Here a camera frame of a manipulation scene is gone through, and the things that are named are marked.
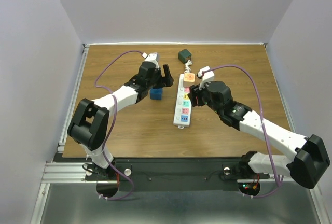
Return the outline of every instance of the wooden table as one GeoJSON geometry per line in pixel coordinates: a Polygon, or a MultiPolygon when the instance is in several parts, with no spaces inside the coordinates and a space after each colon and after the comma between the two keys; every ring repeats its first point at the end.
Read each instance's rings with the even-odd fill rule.
{"type": "MultiPolygon", "coordinates": [[[[107,91],[95,88],[94,81],[102,69],[119,54],[131,49],[146,53],[158,52],[159,64],[169,65],[174,84],[171,88],[163,89],[161,101],[151,100],[148,96],[118,113],[115,128],[107,141],[107,147],[115,157],[240,156],[249,150],[266,153],[265,142],[224,125],[218,115],[206,106],[192,109],[189,128],[179,129],[173,125],[179,74],[184,71],[184,65],[177,56],[185,48],[192,53],[191,68],[194,73],[205,66],[223,64],[236,64],[249,71],[258,85],[264,117],[289,129],[263,45],[90,46],[76,106],[85,97],[93,100],[107,94],[107,91]]],[[[99,84],[117,90],[138,72],[142,61],[138,53],[125,55],[109,68],[99,84]]],[[[235,68],[223,68],[215,71],[215,80],[222,80],[230,87],[234,100],[259,111],[253,86],[243,72],[235,68]]],[[[277,150],[273,150],[273,153],[279,154],[277,150]]],[[[63,156],[85,155],[84,150],[68,137],[63,156]]]]}

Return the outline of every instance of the dark green block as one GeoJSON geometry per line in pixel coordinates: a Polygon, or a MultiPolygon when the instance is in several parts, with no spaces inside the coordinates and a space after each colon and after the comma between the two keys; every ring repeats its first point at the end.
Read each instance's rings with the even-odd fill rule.
{"type": "Polygon", "coordinates": [[[178,53],[178,59],[185,64],[188,60],[191,60],[191,53],[187,49],[181,50],[178,53]]]}

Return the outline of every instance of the white wall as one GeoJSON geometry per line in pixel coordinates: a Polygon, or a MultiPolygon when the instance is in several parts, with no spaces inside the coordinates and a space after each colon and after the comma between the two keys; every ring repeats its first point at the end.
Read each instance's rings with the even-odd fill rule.
{"type": "MultiPolygon", "coordinates": [[[[296,131],[320,136],[332,159],[331,41],[331,0],[293,0],[267,51],[296,131]]],[[[329,168],[320,185],[330,218],[331,180],[329,168]]]]}
{"type": "Polygon", "coordinates": [[[59,0],[0,0],[0,223],[30,223],[80,56],[59,0]]]}
{"type": "Polygon", "coordinates": [[[292,0],[61,0],[85,43],[267,42],[292,0]]]}

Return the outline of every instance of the orange block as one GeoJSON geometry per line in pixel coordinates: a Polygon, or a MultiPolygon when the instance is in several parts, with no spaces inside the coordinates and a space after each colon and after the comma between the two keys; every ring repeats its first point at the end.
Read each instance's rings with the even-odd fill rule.
{"type": "Polygon", "coordinates": [[[184,73],[183,78],[183,87],[189,88],[190,86],[195,84],[195,74],[193,73],[184,73]]]}

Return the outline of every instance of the blue cube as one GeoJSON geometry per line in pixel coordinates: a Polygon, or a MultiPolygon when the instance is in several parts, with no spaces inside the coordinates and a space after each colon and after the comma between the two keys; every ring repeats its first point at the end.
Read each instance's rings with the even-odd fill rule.
{"type": "Polygon", "coordinates": [[[161,100],[162,88],[150,89],[150,98],[151,100],[161,100]]]}

